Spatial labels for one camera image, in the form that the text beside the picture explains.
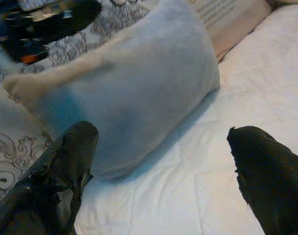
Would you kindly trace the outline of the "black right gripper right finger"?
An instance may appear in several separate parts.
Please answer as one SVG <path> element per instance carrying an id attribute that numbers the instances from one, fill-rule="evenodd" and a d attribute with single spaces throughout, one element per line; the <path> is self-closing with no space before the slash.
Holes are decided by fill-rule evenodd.
<path id="1" fill-rule="evenodd" d="M 298 155 L 255 126 L 227 135 L 239 190 L 265 235 L 298 235 Z"/>

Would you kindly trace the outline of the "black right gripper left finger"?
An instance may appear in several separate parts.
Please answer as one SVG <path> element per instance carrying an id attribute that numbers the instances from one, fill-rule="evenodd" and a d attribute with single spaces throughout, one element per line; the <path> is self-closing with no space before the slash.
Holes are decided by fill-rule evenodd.
<path id="1" fill-rule="evenodd" d="M 77 235 L 75 219 L 99 132 L 88 121 L 70 126 L 0 201 L 0 235 Z"/>

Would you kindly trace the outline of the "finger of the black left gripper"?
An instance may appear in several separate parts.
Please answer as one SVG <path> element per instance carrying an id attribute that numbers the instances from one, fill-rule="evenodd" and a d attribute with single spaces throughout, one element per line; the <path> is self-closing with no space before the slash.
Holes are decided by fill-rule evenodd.
<path id="1" fill-rule="evenodd" d="M 58 0 L 35 12 L 35 37 L 53 42 L 85 29 L 102 10 L 97 0 Z"/>

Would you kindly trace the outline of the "grey plush pillow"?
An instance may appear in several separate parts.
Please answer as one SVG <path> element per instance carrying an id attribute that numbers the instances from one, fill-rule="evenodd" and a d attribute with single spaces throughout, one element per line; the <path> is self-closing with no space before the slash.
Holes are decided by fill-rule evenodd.
<path id="1" fill-rule="evenodd" d="M 12 75 L 3 86 L 59 136 L 80 121 L 99 130 L 92 173 L 129 175 L 220 86 L 207 30 L 186 0 L 159 0 L 134 25 L 71 62 Z"/>

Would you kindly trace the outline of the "white quilted mattress pad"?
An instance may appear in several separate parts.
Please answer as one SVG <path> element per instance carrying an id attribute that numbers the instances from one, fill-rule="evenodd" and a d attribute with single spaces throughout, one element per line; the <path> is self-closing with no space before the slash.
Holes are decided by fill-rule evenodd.
<path id="1" fill-rule="evenodd" d="M 132 175 L 89 182 L 77 235 L 264 235 L 226 138 L 256 126 L 298 155 L 298 4 L 273 11 L 219 69 L 220 88 Z"/>

